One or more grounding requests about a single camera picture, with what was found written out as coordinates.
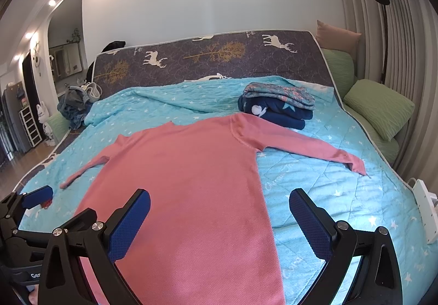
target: bed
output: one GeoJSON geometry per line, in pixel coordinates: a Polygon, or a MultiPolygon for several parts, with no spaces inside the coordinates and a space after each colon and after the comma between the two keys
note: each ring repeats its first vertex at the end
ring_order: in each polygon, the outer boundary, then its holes
{"type": "MultiPolygon", "coordinates": [[[[310,33],[253,31],[111,51],[97,57],[94,79],[105,99],[94,104],[85,120],[87,127],[71,142],[64,140],[62,151],[58,148],[35,169],[37,174],[28,176],[22,191],[50,185],[54,197],[47,209],[38,206],[27,212],[20,229],[49,232],[72,217],[101,167],[91,168],[65,190],[59,189],[60,183],[119,134],[131,135],[168,121],[191,124],[235,113],[237,98],[251,81],[292,84],[305,86],[316,100],[314,118],[301,133],[362,158],[368,176],[352,173],[341,164],[275,149],[259,153],[286,304],[297,304],[323,267],[289,212],[288,196],[294,188],[302,188],[333,219],[346,220],[355,229],[374,231],[379,225],[389,229],[404,304],[417,304],[429,288],[438,272],[438,246],[425,242],[411,190],[343,110],[310,33]],[[234,79],[183,81],[218,72],[234,79]]],[[[342,303],[357,265],[355,259],[333,304],[342,303]]]]}

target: dark patterned mattress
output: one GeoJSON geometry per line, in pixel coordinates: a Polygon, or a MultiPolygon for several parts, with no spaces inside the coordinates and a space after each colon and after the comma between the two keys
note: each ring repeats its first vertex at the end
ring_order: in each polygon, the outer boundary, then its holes
{"type": "MultiPolygon", "coordinates": [[[[93,81],[101,99],[134,86],[163,86],[220,73],[230,78],[279,75],[333,86],[321,50],[308,31],[250,31],[122,48],[97,56],[93,81]]],[[[17,185],[19,192],[83,131],[65,140],[17,185]]]]}

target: golden tree print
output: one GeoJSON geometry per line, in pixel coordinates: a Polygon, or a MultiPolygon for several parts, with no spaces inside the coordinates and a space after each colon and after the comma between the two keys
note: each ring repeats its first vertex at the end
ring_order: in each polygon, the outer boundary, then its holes
{"type": "Polygon", "coordinates": [[[192,58],[195,63],[199,62],[200,57],[209,56],[210,61],[229,62],[233,58],[242,58],[245,55],[245,45],[241,42],[227,42],[221,48],[219,43],[210,44],[205,48],[207,52],[184,57],[192,58]]]}
{"type": "Polygon", "coordinates": [[[102,78],[107,84],[114,84],[128,75],[129,64],[127,61],[117,61],[112,68],[110,63],[105,64],[103,74],[95,76],[94,79],[102,78]]]}

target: shirt sleeve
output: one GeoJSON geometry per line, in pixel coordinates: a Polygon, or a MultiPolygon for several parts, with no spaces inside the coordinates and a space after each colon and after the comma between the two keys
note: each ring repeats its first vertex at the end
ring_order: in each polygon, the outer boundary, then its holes
{"type": "Polygon", "coordinates": [[[96,165],[106,164],[108,161],[115,157],[131,137],[126,137],[123,135],[119,135],[113,144],[106,146],[97,156],[95,156],[91,161],[89,161],[85,166],[79,169],[76,173],[72,174],[67,178],[67,180],[60,185],[61,189],[65,189],[71,183],[75,181],[76,178],[80,177],[82,174],[86,172],[86,170],[95,167],[96,165]]]}
{"type": "Polygon", "coordinates": [[[231,124],[237,139],[259,151],[263,151],[266,147],[274,147],[302,156],[345,163],[353,172],[367,175],[362,159],[322,140],[304,136],[260,117],[244,113],[233,115],[231,124]]]}

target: star-patterned quilt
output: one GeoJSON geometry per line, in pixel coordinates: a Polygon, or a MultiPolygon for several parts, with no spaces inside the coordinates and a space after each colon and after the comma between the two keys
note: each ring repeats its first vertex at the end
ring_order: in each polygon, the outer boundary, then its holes
{"type": "MultiPolygon", "coordinates": [[[[129,88],[97,102],[85,120],[88,126],[84,132],[24,187],[23,191],[30,192],[50,185],[54,197],[47,209],[37,206],[29,210],[20,229],[50,232],[71,218],[102,167],[86,171],[65,190],[59,189],[60,183],[114,142],[119,134],[131,135],[171,120],[175,124],[190,124],[233,114],[238,111],[238,97],[252,81],[306,86],[315,97],[316,109],[314,118],[306,121],[300,133],[362,158],[368,174],[361,176],[343,164],[275,149],[258,153],[257,163],[280,259],[286,303],[297,304],[323,267],[323,261],[315,257],[289,211],[290,192],[302,188],[334,220],[346,220],[358,230],[374,231],[380,225],[389,229],[397,252],[404,304],[417,304],[438,272],[438,246],[437,243],[426,244],[412,192],[381,159],[359,124],[339,107],[333,88],[287,81],[277,76],[129,88]]],[[[358,258],[353,260],[333,304],[342,303],[358,261],[358,258]]]]}

